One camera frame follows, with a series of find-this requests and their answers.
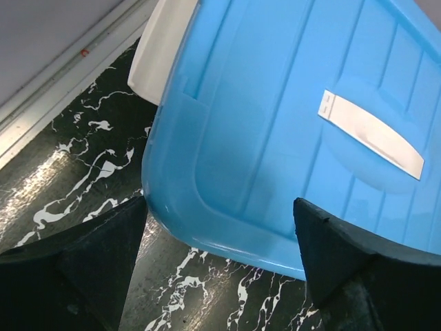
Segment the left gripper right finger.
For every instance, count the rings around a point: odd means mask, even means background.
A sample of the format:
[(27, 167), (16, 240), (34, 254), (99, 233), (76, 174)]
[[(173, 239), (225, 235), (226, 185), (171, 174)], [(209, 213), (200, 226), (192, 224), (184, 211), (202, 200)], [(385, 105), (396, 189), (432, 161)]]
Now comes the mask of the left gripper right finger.
[(439, 330), (440, 255), (410, 248), (297, 198), (296, 236), (326, 330)]

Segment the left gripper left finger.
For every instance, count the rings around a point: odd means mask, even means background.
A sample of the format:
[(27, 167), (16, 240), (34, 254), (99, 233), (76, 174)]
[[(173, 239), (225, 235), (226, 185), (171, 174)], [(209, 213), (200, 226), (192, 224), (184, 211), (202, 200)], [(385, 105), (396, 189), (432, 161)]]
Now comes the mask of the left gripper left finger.
[(1, 329), (118, 330), (146, 218), (134, 197), (2, 252)]

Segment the light blue tub lid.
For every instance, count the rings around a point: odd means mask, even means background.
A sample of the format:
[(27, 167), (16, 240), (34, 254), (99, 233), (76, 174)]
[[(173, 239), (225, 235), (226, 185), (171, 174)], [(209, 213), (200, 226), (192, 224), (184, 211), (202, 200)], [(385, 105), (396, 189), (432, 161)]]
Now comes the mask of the light blue tub lid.
[[(323, 119), (331, 92), (424, 158), (420, 179)], [(200, 250), (303, 279), (302, 197), (440, 252), (440, 31), (414, 1), (202, 1), (147, 140), (155, 219)]]

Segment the white plastic tub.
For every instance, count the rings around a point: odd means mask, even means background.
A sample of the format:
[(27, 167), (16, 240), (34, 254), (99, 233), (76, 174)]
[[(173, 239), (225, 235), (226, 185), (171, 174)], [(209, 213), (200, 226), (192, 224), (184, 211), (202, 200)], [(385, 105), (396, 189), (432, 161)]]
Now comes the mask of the white plastic tub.
[(160, 104), (197, 7), (197, 0), (160, 0), (156, 4), (137, 45), (127, 80), (142, 99)]

